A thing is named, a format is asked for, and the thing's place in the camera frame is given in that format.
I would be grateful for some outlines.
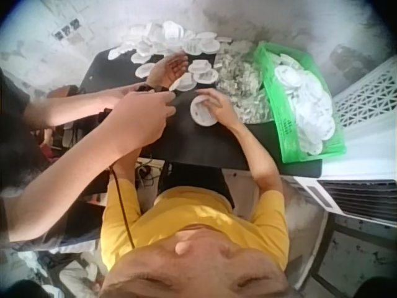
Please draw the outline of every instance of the green plastic crate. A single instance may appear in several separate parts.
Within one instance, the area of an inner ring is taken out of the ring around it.
[[[254,52],[254,60],[262,69],[265,91],[269,98],[279,135],[283,162],[293,163],[296,161],[319,160],[343,155],[346,152],[346,146],[342,134],[342,125],[335,113],[333,115],[336,123],[335,134],[330,140],[323,142],[323,151],[319,155],[309,155],[300,150],[295,117],[291,111],[284,88],[274,75],[275,65],[270,59],[268,52],[277,55],[283,53],[296,59],[304,69],[311,71],[320,80],[328,94],[330,92],[310,54],[275,43],[259,43]]]

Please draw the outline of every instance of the black table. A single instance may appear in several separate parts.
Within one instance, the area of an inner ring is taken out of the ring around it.
[[[109,50],[100,52],[88,69],[81,88],[87,93],[92,93],[144,81],[145,79],[135,76],[135,70],[140,65],[134,65],[130,60],[134,52],[123,54],[112,61],[107,59]],[[162,57],[152,56],[149,62],[157,62]],[[194,59],[208,59],[213,64],[215,55],[202,54]],[[189,64],[194,59],[190,56]],[[197,84],[196,89],[208,87],[211,86]],[[248,164],[239,143],[224,126],[215,124],[212,127],[201,127],[192,120],[189,107],[196,93],[176,91],[176,94],[177,97],[172,103],[177,109],[176,114],[168,119],[163,136],[144,148],[141,156],[191,165],[247,170]],[[88,133],[97,125],[97,116],[88,117],[81,122],[84,133]],[[282,163],[274,121],[249,124],[247,127],[273,156],[281,174],[311,178],[321,176],[321,160]]]

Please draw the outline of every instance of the yellow shirt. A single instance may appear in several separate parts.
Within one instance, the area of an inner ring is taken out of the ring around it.
[[[135,247],[150,245],[169,237],[192,224],[209,225],[226,234],[244,248],[263,251],[285,269],[289,239],[285,223],[284,198],[278,191],[265,192],[252,220],[233,215],[221,195],[198,187],[174,187],[163,192],[155,205],[141,215],[134,185],[119,179],[120,193]],[[125,230],[115,181],[107,190],[107,206],[100,235],[102,259],[110,269],[124,254],[131,251]]]

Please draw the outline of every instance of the person's arm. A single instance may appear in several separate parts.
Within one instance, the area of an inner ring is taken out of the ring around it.
[[[157,140],[174,93],[130,93],[95,130],[32,181],[20,197],[4,201],[9,241],[37,238],[68,210],[106,167]]]
[[[252,178],[259,186],[261,194],[269,190],[282,193],[280,174],[273,158],[247,127],[239,121],[228,96],[214,89],[197,90],[197,92],[211,98],[204,104],[219,123],[228,128],[237,138],[248,161]]]
[[[261,190],[251,221],[259,228],[268,254],[284,270],[290,242],[285,222],[282,182],[277,166],[267,150],[239,121],[227,96],[214,89],[197,92],[209,96],[205,105],[221,124],[232,131],[243,149],[252,177]]]
[[[140,85],[142,83],[97,93],[29,102],[24,111],[24,119],[31,129],[45,129],[96,115],[104,109],[113,109],[122,97],[128,92],[136,91]]]
[[[135,164],[141,150],[135,150],[116,161],[112,166],[114,174],[110,175],[107,186],[107,204],[100,231],[100,247],[102,260],[110,269],[116,261],[131,250],[130,240],[126,233],[126,226],[120,197],[116,184],[119,186],[121,200],[124,206],[128,228],[141,217],[141,210],[135,189]]]

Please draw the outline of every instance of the man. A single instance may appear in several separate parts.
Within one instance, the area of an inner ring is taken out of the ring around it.
[[[163,87],[167,87],[170,81],[175,81],[186,71],[186,60],[187,57],[184,54],[178,53],[159,61],[146,83],[152,87],[164,83],[166,85]],[[142,84],[99,93],[50,98],[43,103],[32,103],[29,102],[28,95],[17,89],[2,71],[0,71],[0,80],[0,239],[2,245],[4,242],[20,242],[37,238],[39,241],[35,244],[41,249],[59,245],[65,231],[62,216],[69,208],[68,213],[72,216],[68,220],[72,220],[74,226],[78,223],[80,228],[84,228],[85,223],[81,220],[84,214],[79,210],[75,212],[72,203],[99,173],[129,152],[131,144],[128,140],[121,140],[120,137],[127,138],[135,135],[139,138],[141,135],[141,132],[138,133],[139,130],[142,132],[155,130],[156,137],[159,137],[165,126],[166,115],[164,114],[161,118],[156,110],[158,109],[160,113],[162,110],[168,112],[174,110],[166,107],[166,103],[174,96],[171,93],[131,93]],[[53,127],[98,114],[104,109],[113,109],[126,94],[128,97],[124,98],[124,103],[120,105],[126,107],[126,111],[121,111],[122,108],[119,108],[119,112],[111,113],[115,115],[106,119],[98,129],[84,137],[83,141],[49,167],[48,161],[29,130]],[[124,116],[123,113],[128,112],[128,117]],[[152,124],[143,122],[144,119],[141,117],[145,113],[153,119]],[[145,126],[145,128],[140,129],[137,126]],[[92,221],[92,219],[87,219],[86,224],[90,225]],[[50,237],[45,237],[49,239],[43,243],[41,238],[46,236],[46,233],[48,234],[48,229],[54,224],[56,226],[50,230]]]
[[[114,164],[108,185],[101,245],[110,271],[102,298],[280,297],[288,291],[283,270],[289,240],[277,167],[227,96],[213,89],[197,92],[208,96],[205,105],[243,149],[261,194],[254,215],[246,221],[232,214],[222,181],[216,186],[207,179],[216,178],[210,169],[175,164],[163,168],[161,193],[141,215],[134,187],[141,150],[136,145]],[[134,137],[131,142],[139,143]],[[200,177],[193,171],[207,173]]]

